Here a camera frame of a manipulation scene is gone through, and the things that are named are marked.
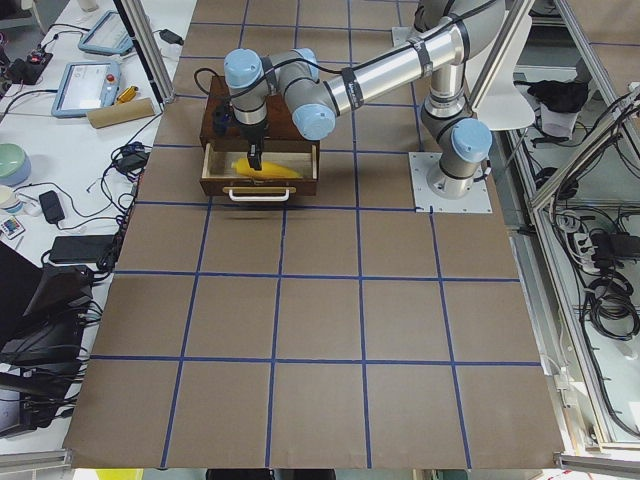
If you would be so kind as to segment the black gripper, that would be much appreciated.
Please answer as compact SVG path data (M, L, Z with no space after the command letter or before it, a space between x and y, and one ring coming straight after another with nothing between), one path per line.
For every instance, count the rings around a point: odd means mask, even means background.
M228 136L235 128L239 136L247 140L249 166L255 171L262 170L261 143L268 129L267 106L263 103L257 109L246 111L233 106L230 102L219 103L213 113L213 129L218 137Z

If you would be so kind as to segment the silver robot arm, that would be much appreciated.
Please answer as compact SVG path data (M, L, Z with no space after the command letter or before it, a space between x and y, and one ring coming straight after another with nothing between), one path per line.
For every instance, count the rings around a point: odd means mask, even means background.
M339 117L419 79L430 90L421 120L441 155L428 187L447 199L465 196L489 155L489 128L470 111L467 63L498 36L501 1L422 1L405 40L339 70L320 67L308 48L262 56L236 49L211 82L200 139L210 160L209 195L239 201L285 201L317 188L320 143Z

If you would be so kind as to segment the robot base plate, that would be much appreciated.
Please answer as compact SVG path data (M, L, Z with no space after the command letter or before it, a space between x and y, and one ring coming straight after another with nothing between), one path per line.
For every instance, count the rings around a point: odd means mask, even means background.
M408 154L415 210L418 213L491 214L486 177L480 164L467 179L440 169L439 152Z

